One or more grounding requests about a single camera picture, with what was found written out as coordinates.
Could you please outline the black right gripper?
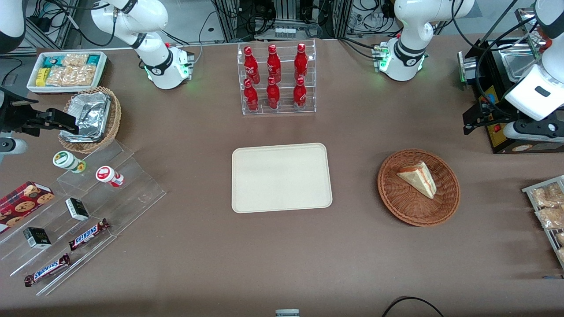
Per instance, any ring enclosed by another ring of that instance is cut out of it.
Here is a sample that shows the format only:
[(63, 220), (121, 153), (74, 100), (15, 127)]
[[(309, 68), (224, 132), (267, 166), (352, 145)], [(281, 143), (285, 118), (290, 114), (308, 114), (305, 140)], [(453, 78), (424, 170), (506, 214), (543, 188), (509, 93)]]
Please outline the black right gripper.
[(76, 117), (56, 108), (48, 108), (39, 118), (44, 121), (30, 121), (36, 118), (32, 104), (38, 100), (24, 98), (16, 93), (1, 88), (0, 129), (3, 133), (40, 135), (41, 130), (60, 130), (77, 134), (79, 127)]

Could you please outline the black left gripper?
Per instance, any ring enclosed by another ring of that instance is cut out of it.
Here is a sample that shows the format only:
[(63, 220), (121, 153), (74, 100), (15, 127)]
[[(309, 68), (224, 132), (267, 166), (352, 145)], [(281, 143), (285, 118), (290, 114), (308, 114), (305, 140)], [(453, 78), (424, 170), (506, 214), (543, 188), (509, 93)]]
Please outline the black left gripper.
[[(496, 104), (480, 104), (482, 116), (463, 114), (463, 133), (471, 134), (482, 126), (495, 124), (508, 124), (516, 119), (516, 114), (502, 110)], [(549, 114), (542, 120), (533, 120), (530, 117), (520, 118), (514, 122), (514, 129), (520, 134), (563, 134), (563, 114)]]

